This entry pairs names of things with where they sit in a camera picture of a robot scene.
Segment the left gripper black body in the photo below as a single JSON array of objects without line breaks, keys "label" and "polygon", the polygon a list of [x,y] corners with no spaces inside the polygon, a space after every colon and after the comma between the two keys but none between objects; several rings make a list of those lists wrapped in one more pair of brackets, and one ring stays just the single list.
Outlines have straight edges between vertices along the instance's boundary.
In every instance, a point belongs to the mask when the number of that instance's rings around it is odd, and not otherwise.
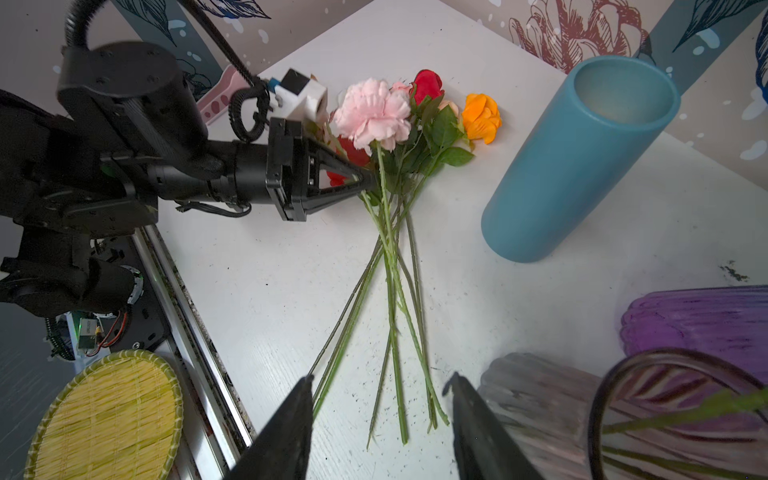
[{"label": "left gripper black body", "polygon": [[317,142],[301,121],[272,117],[269,124],[265,187],[280,217],[305,222],[305,206],[318,185]]}]

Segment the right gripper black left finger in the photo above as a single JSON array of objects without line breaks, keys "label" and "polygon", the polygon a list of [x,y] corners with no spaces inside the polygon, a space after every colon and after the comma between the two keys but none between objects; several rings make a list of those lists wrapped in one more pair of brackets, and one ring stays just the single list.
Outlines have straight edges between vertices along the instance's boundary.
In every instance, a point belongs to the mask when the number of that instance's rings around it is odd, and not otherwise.
[{"label": "right gripper black left finger", "polygon": [[306,375],[296,383],[224,479],[306,478],[313,429],[313,379]]}]

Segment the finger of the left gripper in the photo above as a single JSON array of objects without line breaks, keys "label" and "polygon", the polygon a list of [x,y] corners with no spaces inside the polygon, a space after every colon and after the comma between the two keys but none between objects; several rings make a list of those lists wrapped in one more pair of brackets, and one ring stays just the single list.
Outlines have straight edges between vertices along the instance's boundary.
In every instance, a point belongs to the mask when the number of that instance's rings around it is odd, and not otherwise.
[{"label": "finger of the left gripper", "polygon": [[374,180],[374,173],[358,166],[316,140],[308,141],[308,154],[319,170],[329,171],[351,180]]},{"label": "finger of the left gripper", "polygon": [[370,179],[336,187],[310,188],[305,196],[305,213],[311,215],[336,205],[344,200],[357,197],[374,187]]}]

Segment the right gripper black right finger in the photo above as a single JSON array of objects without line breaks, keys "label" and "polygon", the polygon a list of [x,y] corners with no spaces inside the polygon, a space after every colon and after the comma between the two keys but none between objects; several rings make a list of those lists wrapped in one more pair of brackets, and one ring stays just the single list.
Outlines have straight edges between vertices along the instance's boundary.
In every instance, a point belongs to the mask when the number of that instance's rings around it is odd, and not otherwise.
[{"label": "right gripper black right finger", "polygon": [[449,391],[460,479],[543,479],[466,377],[455,372],[443,395]]}]

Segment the pink carnation bunch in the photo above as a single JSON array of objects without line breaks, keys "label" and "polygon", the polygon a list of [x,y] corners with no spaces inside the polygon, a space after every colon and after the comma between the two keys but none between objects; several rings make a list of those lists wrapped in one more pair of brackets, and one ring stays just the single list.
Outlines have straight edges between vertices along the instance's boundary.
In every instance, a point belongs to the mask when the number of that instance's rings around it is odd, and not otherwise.
[{"label": "pink carnation bunch", "polygon": [[641,479],[660,479],[660,476],[652,474],[637,466],[621,462],[614,455],[639,460],[667,471],[677,474],[695,473],[715,477],[716,479],[766,479],[765,475],[751,472],[742,472],[703,464],[695,464],[682,460],[666,459],[663,457],[633,452],[613,447],[601,447],[600,436],[602,434],[624,434],[641,430],[664,430],[680,425],[702,423],[719,419],[731,414],[757,413],[767,406],[767,388],[764,387],[753,393],[734,395],[723,391],[705,400],[702,405],[677,413],[665,413],[649,418],[642,418],[607,426],[601,426],[598,432],[596,445],[596,459],[590,461],[590,468],[594,479],[604,479],[604,466],[609,465],[624,473],[632,474]]},{"label": "pink carnation bunch", "polygon": [[[408,116],[406,107],[398,105],[395,100],[390,100],[388,98],[390,88],[394,84],[390,84],[384,80],[368,79],[351,85],[343,94],[340,105],[332,113],[330,121],[318,129],[319,133],[323,134],[324,141],[328,146],[342,154],[353,164],[367,168],[374,173],[374,187],[361,194],[359,198],[374,225],[376,241],[371,255],[352,288],[352,291],[347,297],[344,307],[342,308],[331,333],[328,335],[323,347],[317,354],[310,368],[311,372],[316,373],[319,376],[316,391],[313,395],[313,412],[318,414],[323,408],[337,373],[340,370],[342,361],[351,344],[353,333],[363,315],[365,304],[371,295],[374,278],[377,273],[383,273],[384,291],[386,296],[383,320],[385,323],[386,337],[380,361],[375,365],[373,372],[377,383],[374,403],[368,423],[368,436],[370,438],[373,438],[376,433],[377,423],[382,412],[382,396],[387,382],[392,381],[395,390],[392,364],[384,362],[389,332],[385,269],[382,254],[380,252],[381,244],[379,241],[376,220],[369,213],[369,207],[367,205],[368,196],[372,197],[373,205],[378,204],[376,194],[379,192],[377,174],[374,169],[374,162],[371,160],[372,148],[370,144],[376,139],[386,138],[393,133],[406,133],[405,127],[399,124],[401,119]],[[402,316],[398,318],[398,327],[400,330],[400,353],[405,395],[403,347],[404,342],[410,340],[410,338],[408,338],[405,333],[405,320]],[[395,407],[398,422],[396,395]],[[399,422],[398,429],[401,441]],[[408,433],[408,441],[406,443],[401,441],[402,444],[407,444],[410,440],[409,422]]]}]

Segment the pink grey glass vase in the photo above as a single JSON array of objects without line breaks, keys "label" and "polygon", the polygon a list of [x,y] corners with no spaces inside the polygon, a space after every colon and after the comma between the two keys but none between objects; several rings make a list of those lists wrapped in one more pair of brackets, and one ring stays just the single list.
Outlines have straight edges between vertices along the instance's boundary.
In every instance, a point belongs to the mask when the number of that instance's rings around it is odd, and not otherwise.
[{"label": "pink grey glass vase", "polygon": [[[765,386],[715,356],[678,348],[625,358],[604,376],[530,353],[494,360],[478,388],[505,430],[547,479],[594,479],[601,426],[693,409],[713,395],[753,393]],[[601,447],[767,475],[767,406],[664,430],[602,434]],[[677,474],[630,458],[614,458],[660,479],[716,479]],[[609,465],[604,479],[641,479]]]}]

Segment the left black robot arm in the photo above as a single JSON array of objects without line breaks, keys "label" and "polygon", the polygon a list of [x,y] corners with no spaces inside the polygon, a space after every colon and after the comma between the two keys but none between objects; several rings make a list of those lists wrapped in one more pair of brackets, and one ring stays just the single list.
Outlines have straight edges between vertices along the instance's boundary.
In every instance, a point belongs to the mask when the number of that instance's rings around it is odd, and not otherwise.
[{"label": "left black robot arm", "polygon": [[140,292],[137,275],[94,257],[91,244],[154,225],[160,200],[229,218],[271,204],[283,220],[303,221],[374,187],[370,171],[308,132],[325,114],[326,91],[296,71],[278,81],[253,75],[201,2],[184,8],[245,80],[229,96],[228,142],[209,138],[168,50],[89,47],[100,8],[76,1],[66,17],[64,115],[1,95],[1,213],[23,229],[17,256],[1,264],[3,302],[41,318],[126,309]]}]

